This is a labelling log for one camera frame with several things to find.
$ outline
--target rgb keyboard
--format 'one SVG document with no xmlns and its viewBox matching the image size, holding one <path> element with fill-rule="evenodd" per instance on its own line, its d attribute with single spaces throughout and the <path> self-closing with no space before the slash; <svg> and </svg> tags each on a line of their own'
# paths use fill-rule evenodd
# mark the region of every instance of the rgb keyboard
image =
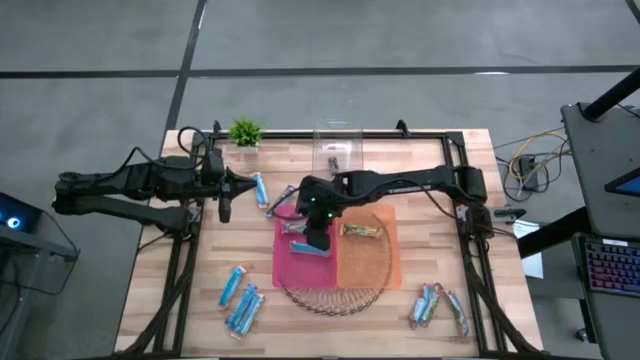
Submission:
<svg viewBox="0 0 640 360">
<path fill-rule="evenodd" d="M 640 250 L 587 243 L 586 264 L 592 290 L 640 297 Z"/>
</svg>

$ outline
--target wooden table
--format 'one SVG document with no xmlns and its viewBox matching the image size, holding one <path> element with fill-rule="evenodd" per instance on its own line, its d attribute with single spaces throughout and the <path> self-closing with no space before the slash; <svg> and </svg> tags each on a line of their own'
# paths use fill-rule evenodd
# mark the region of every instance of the wooden table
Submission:
<svg viewBox="0 0 640 360">
<path fill-rule="evenodd" d="M 500 175 L 487 130 L 461 130 L 469 164 L 484 172 L 489 200 L 487 206 L 503 206 Z M 169 131 L 163 156 L 183 155 L 177 146 L 177 132 Z M 183 143 L 191 141 L 185 132 Z M 237 147 L 219 143 L 225 164 L 239 174 L 260 171 L 270 199 L 284 188 L 297 185 L 311 172 L 311 140 L 265 140 L 257 155 L 245 155 Z M 443 164 L 442 145 L 435 140 L 364 140 L 364 167 L 381 173 L 432 168 Z M 434 193 L 436 200 L 451 211 L 451 201 Z M 452 313 L 439 306 L 428 328 L 411 330 L 408 316 L 422 283 L 440 282 L 455 290 L 467 316 L 471 318 L 460 245 L 453 220 L 440 213 L 422 193 L 388 196 L 381 200 L 395 207 L 402 268 L 402 288 L 387 290 L 365 311 L 340 318 L 307 312 L 296 306 L 271 283 L 273 225 L 256 207 L 253 191 L 232 203 L 231 222 L 218 221 L 217 203 L 206 201 L 203 229 L 196 261 L 184 346 L 185 356 L 206 357 L 317 357 L 317 356 L 477 356 L 470 324 L 468 338 L 457 336 Z M 167 206 L 159 201 L 152 206 Z M 158 236 L 146 228 L 141 244 Z M 498 300 L 514 325 L 536 346 L 542 348 L 533 305 L 513 239 L 496 236 L 489 257 Z M 129 294 L 116 350 L 126 348 L 146 326 L 162 296 L 171 245 L 161 240 L 147 247 L 133 270 Z M 243 280 L 256 284 L 266 301 L 251 332 L 242 341 L 228 335 L 224 319 L 241 297 L 236 294 L 228 310 L 217 302 L 232 269 L 243 264 L 249 273 Z M 489 347 L 495 349 L 491 321 L 484 308 L 483 321 Z M 172 334 L 167 335 L 171 341 Z"/>
</svg>

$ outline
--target potted plant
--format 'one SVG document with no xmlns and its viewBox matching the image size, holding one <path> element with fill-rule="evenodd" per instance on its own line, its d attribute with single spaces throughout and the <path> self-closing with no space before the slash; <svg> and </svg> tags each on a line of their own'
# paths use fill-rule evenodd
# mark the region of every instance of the potted plant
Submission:
<svg viewBox="0 0 640 360">
<path fill-rule="evenodd" d="M 262 129 L 253 120 L 246 117 L 233 119 L 233 125 L 229 129 L 229 138 L 236 143 L 240 151 L 248 154 L 258 152 L 258 142 L 262 136 Z"/>
</svg>

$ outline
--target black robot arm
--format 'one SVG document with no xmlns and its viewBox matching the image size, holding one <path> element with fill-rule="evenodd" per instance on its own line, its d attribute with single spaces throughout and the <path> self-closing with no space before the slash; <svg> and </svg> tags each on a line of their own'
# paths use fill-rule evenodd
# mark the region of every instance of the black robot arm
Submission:
<svg viewBox="0 0 640 360">
<path fill-rule="evenodd" d="M 191 212 L 184 207 L 156 209 L 106 195 L 124 195 L 132 200 L 157 197 L 162 201 L 183 202 L 212 198 L 218 200 L 220 221 L 229 222 L 231 200 L 255 187 L 256 182 L 225 169 L 222 151 L 214 147 L 219 131 L 220 125 L 216 122 L 212 134 L 198 132 L 200 138 L 205 136 L 198 142 L 205 148 L 198 163 L 189 157 L 169 156 L 126 165 L 132 151 L 125 164 L 113 173 L 62 173 L 55 185 L 53 208 L 65 215 L 97 212 L 135 220 L 143 225 L 156 225 L 166 232 L 183 233 L 191 220 Z"/>
<path fill-rule="evenodd" d="M 386 195 L 436 190 L 469 208 L 482 208 L 487 201 L 482 171 L 470 166 L 438 166 L 393 174 L 359 170 L 337 174 L 333 180 L 306 176 L 299 189 L 296 211 L 307 217 L 307 242 L 321 250 L 329 248 L 327 228 L 344 209 Z"/>
</svg>

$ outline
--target gray floor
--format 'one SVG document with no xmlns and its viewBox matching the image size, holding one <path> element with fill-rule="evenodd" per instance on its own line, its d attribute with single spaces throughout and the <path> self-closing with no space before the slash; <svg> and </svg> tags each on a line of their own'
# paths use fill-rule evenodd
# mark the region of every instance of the gray floor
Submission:
<svg viewBox="0 0 640 360">
<path fill-rule="evenodd" d="M 179 69 L 196 0 L 0 0 L 0 71 Z M 623 0 L 209 0 L 193 68 L 625 65 L 640 25 Z M 178 127 L 233 117 L 308 128 L 323 117 L 365 128 L 489 128 L 494 144 L 561 126 L 559 108 L 624 76 L 437 75 L 190 79 Z M 0 191 L 50 209 L 63 170 L 111 170 L 130 148 L 155 153 L 175 79 L 0 80 Z M 628 102 L 640 103 L 634 96 Z M 557 141 L 531 146 L 549 151 Z M 515 147 L 497 155 L 510 157 Z M 557 164 L 550 169 L 558 171 Z M 548 222 L 582 205 L 575 168 L 519 206 Z M 140 226 L 58 217 L 82 248 L 68 288 L 42 296 L 21 358 L 106 355 Z M 534 296 L 545 348 L 597 357 L 581 344 L 577 303 Z"/>
</svg>

